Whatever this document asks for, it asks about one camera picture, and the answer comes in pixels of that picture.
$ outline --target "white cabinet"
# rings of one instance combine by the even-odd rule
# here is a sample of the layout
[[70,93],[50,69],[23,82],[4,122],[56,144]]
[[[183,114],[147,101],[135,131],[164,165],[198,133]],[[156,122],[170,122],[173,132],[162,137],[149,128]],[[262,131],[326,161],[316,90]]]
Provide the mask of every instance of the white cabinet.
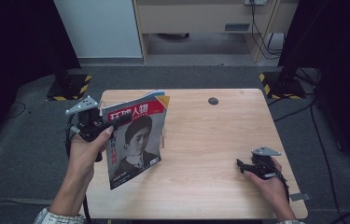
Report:
[[132,0],[54,0],[78,58],[142,58]]

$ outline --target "magazine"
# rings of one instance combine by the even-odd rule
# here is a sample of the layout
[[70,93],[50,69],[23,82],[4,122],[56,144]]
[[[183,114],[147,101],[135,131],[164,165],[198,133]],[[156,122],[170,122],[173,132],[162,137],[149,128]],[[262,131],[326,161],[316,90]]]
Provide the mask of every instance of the magazine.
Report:
[[161,161],[161,134],[169,100],[170,97],[159,90],[102,109],[104,122],[132,114],[132,119],[121,123],[108,141],[106,153],[111,189]]

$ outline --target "camera stand base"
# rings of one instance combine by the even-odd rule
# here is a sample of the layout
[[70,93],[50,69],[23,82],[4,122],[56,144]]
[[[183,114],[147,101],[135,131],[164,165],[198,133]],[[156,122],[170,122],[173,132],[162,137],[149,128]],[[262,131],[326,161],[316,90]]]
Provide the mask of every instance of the camera stand base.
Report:
[[300,99],[305,98],[305,91],[297,79],[291,80],[288,85],[279,83],[279,72],[264,72],[259,74],[259,80],[264,87],[265,94],[270,99]]
[[90,75],[69,75],[71,83],[69,87],[61,87],[57,80],[54,81],[49,93],[47,93],[48,101],[65,101],[78,100],[84,96],[85,91],[90,84]]

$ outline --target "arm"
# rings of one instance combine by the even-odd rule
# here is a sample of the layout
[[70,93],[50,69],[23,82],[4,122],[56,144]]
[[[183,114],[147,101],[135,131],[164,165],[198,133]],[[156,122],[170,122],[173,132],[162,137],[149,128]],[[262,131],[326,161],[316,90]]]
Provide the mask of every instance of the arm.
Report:
[[[282,171],[282,166],[276,161],[275,158],[272,159],[275,167],[279,171]],[[287,202],[286,192],[283,187],[283,183],[279,180],[279,178],[273,177],[263,180],[248,171],[245,172],[245,175],[259,188],[262,196],[267,200],[276,213],[278,221],[281,222],[296,219],[293,210]]]
[[112,132],[113,127],[110,127],[90,143],[85,142],[78,134],[72,138],[66,176],[49,208],[50,213],[61,217],[78,215],[93,178],[93,165],[98,152],[105,151]]

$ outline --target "yellow and black hazard stripe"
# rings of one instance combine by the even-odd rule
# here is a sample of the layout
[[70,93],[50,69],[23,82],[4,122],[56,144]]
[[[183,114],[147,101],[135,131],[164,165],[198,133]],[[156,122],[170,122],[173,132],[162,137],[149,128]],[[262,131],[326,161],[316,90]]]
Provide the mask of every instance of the yellow and black hazard stripe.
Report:
[[264,74],[259,74],[259,80],[262,83],[262,86],[265,90],[265,94],[269,99],[301,99],[303,98],[302,95],[297,95],[297,94],[277,94],[277,93],[272,93],[270,85],[267,82],[267,79],[265,78]]
[[73,95],[73,96],[55,95],[55,96],[47,97],[47,100],[48,101],[66,101],[66,100],[78,100],[78,99],[81,99],[84,96],[84,93],[85,93],[85,91],[88,88],[88,85],[90,85],[91,78],[92,78],[91,75],[87,75],[85,77],[84,83],[83,83],[81,89],[79,90],[79,94],[78,95]]

